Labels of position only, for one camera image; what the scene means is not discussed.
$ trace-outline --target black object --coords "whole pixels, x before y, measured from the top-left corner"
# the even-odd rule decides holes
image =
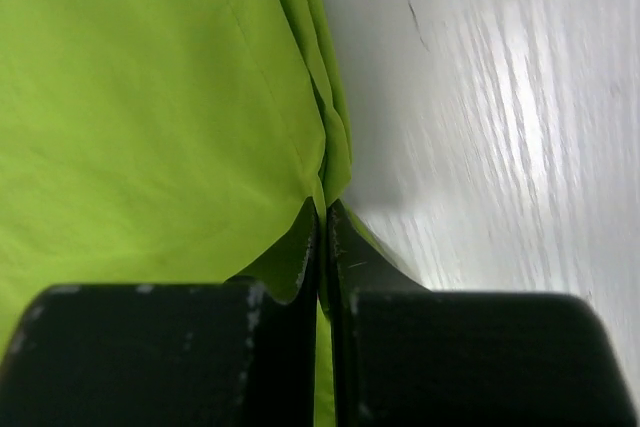
[[[636,425],[582,301],[430,292],[328,217],[339,427]],[[319,245],[308,199],[225,284],[48,289],[0,366],[0,427],[312,425]]]
[[[336,415],[345,426],[634,426],[597,318],[561,295],[430,292],[329,211]]]
[[[61,285],[0,369],[0,426],[313,423],[317,218],[222,285]]]

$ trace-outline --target green curtain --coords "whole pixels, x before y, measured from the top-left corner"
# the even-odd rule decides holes
[[[350,165],[321,0],[0,0],[0,342],[53,283],[225,280]]]

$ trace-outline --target white surface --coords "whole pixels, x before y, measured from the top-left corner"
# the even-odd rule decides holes
[[[346,200],[428,287],[587,299],[638,405],[640,0],[325,3]]]

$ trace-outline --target crack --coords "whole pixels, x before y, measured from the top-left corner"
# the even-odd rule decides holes
[[[431,49],[429,49],[429,46],[427,45],[427,43],[424,40],[424,37],[422,36],[422,31],[420,30],[420,24],[418,23],[418,16],[416,15],[416,11],[413,8],[413,4],[411,3],[411,0],[407,0],[407,6],[409,7],[409,11],[411,12],[413,25],[416,28],[416,33],[418,34],[418,38],[420,39],[420,43],[422,44],[422,47],[424,47],[424,49],[427,52],[431,52]]]

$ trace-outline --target lime green fabric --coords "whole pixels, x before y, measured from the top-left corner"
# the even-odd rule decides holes
[[[350,164],[321,0],[0,0],[0,342],[52,283],[226,279]]]

